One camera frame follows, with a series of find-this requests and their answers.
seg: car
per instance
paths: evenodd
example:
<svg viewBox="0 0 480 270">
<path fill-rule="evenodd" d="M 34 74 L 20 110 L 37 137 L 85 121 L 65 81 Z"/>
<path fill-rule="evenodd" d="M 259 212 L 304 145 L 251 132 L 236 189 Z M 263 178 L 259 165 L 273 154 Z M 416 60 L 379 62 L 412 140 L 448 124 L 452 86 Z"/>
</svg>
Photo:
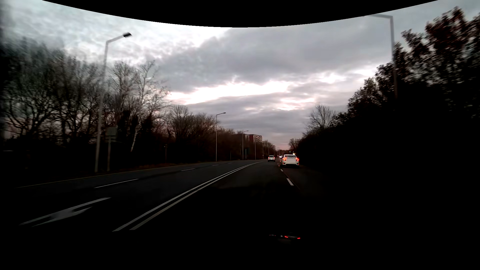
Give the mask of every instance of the car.
<svg viewBox="0 0 480 270">
<path fill-rule="evenodd" d="M 294 166 L 300 168 L 300 159 L 296 155 L 284 155 L 280 160 L 280 167 Z"/>
<path fill-rule="evenodd" d="M 270 233 L 269 238 L 272 242 L 276 242 L 277 244 L 287 244 L 287 245 L 296 245 L 300 243 L 300 236 L 296 233 L 288 233 L 288 235 L 282 233 Z"/>
</svg>

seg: double white line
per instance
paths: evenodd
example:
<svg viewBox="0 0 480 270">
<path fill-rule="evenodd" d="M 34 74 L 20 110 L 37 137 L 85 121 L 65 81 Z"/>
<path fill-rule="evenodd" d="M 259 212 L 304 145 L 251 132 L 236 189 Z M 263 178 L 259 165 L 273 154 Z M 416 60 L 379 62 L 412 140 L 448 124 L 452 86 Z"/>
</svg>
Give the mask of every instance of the double white line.
<svg viewBox="0 0 480 270">
<path fill-rule="evenodd" d="M 167 206 L 167 207 L 163 208 L 162 210 L 158 211 L 157 213 L 153 214 L 152 216 L 150 216 L 150 217 L 149 217 L 149 218 L 147 218 L 146 220 L 142 221 L 141 223 L 137 224 L 135 227 L 133 227 L 133 228 L 131 228 L 131 229 L 130 229 L 130 230 L 136 230 L 136 229 L 140 228 L 140 226 L 142 226 L 142 225 L 144 225 L 145 223 L 149 222 L 149 221 L 150 221 L 152 218 L 154 218 L 154 217 L 158 216 L 159 214 L 163 213 L 163 212 L 164 212 L 165 210 L 167 210 L 168 208 L 170 208 L 170 207 L 172 207 L 172 206 L 176 205 L 177 203 L 181 202 L 182 200 L 186 199 L 188 196 L 190 196 L 190 195 L 194 194 L 195 192 L 197 192 L 197 191 L 201 190 L 202 188 L 204 188 L 204 187 L 207 187 L 207 186 L 209 186 L 209 185 L 211 185 L 211 184 L 215 183 L 216 181 L 218 181 L 218 180 L 220 180 L 220 179 L 222 179 L 222 178 L 224 178 L 224 177 L 227 177 L 227 176 L 231 175 L 231 174 L 232 174 L 232 173 L 234 173 L 234 172 L 237 172 L 237 171 L 239 171 L 239 170 L 241 170 L 241 169 L 243 169 L 243 168 L 246 168 L 246 167 L 248 167 L 248 166 L 252 166 L 252 165 L 254 165 L 254 164 L 257 164 L 257 163 L 260 163 L 260 162 L 256 162 L 256 163 L 248 164 L 248 165 L 246 165 L 246 166 L 243 166 L 243 167 L 240 167 L 240 168 L 238 168 L 238 169 L 234 169 L 233 171 L 229 171 L 229 172 L 227 172 L 227 173 L 225 173 L 225 174 L 223 174 L 223 175 L 221 175 L 221 176 L 217 176 L 217 177 L 215 177 L 214 179 L 208 180 L 207 182 L 205 182 L 205 183 L 203 183 L 203 184 L 200 184 L 200 185 L 198 185 L 198 186 L 196 186 L 196 187 L 194 187 L 194 188 L 192 188 L 192 189 L 190 189 L 190 190 L 188 190 L 188 191 L 185 191 L 184 193 L 182 193 L 182 194 L 180 194 L 180 195 L 176 196 L 175 198 L 172 198 L 172 199 L 170 199 L 170 200 L 168 200 L 168 201 L 166 201 L 166 202 L 162 203 L 161 205 L 159 205 L 159 206 L 157 206 L 157 207 L 153 208 L 152 210 L 150 210 L 150 211 L 146 212 L 145 214 L 143 214 L 143 215 L 139 216 L 138 218 L 136 218 L 136 219 L 134 219 L 134 220 L 130 221 L 129 223 L 127 223 L 127 224 L 125 224 L 125 225 L 122 225 L 122 226 L 120 226 L 119 228 L 115 229 L 115 230 L 114 230 L 114 232 L 116 232 L 116 231 L 120 231 L 121 229 L 124 229 L 125 227 L 129 226 L 130 224 L 134 223 L 135 221 L 137 221 L 137 220 L 139 220 L 139 219 L 143 218 L 144 216 L 146 216 L 146 215 L 150 214 L 151 212 L 153 212 L 153 211 L 155 211 L 155 210 L 159 209 L 160 207 L 162 207 L 162 206 L 166 205 L 167 203 L 169 203 L 169 202 L 171 202 L 171 201 L 173 201 L 173 200 L 176 200 L 177 198 L 179 198 L 179 197 L 181 197 L 181 196 L 183 196 L 183 195 L 185 195 L 185 194 L 187 194 L 187 193 L 191 192 L 192 190 L 194 190 L 194 189 L 196 189 L 196 188 L 198 188 L 198 187 L 200 187 L 200 186 L 202 186 L 202 185 L 203 185 L 201 188 L 199 188 L 199 189 L 195 190 L 194 192 L 192 192 L 192 193 L 188 194 L 187 196 L 185 196 L 185 197 L 181 198 L 180 200 L 178 200 L 178 201 L 176 201 L 176 202 L 172 203 L 171 205 L 169 205 L 169 206 Z"/>
</svg>

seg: white car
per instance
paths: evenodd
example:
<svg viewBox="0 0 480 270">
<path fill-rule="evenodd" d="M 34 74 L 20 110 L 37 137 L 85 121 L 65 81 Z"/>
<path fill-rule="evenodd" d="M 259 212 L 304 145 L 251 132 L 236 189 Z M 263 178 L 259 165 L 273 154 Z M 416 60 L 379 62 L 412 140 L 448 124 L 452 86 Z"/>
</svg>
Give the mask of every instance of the white car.
<svg viewBox="0 0 480 270">
<path fill-rule="evenodd" d="M 300 168 L 300 159 L 295 155 L 284 155 L 280 161 L 280 167 L 294 166 L 295 168 Z"/>
</svg>

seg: road sign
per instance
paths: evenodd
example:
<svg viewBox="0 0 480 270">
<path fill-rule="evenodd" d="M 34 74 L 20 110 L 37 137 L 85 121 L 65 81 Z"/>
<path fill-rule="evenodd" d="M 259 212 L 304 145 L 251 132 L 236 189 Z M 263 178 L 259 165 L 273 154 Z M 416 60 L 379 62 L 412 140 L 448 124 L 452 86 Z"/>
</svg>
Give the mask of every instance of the road sign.
<svg viewBox="0 0 480 270">
<path fill-rule="evenodd" d="M 107 128 L 107 136 L 115 136 L 117 135 L 117 127 L 112 126 Z"/>
</svg>

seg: sign post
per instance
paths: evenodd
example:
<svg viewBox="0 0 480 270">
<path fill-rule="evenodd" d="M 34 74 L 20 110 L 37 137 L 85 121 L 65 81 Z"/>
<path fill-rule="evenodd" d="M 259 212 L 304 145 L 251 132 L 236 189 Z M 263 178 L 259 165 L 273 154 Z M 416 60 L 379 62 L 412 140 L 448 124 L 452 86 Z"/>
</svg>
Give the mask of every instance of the sign post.
<svg viewBox="0 0 480 270">
<path fill-rule="evenodd" d="M 165 144 L 165 163 L 167 162 L 167 147 L 168 144 Z"/>
<path fill-rule="evenodd" d="M 110 171 L 110 151 L 112 148 L 112 137 L 113 139 L 116 138 L 117 135 L 117 127 L 108 127 L 107 128 L 107 136 L 108 136 L 108 157 L 107 157 L 107 171 Z"/>
</svg>

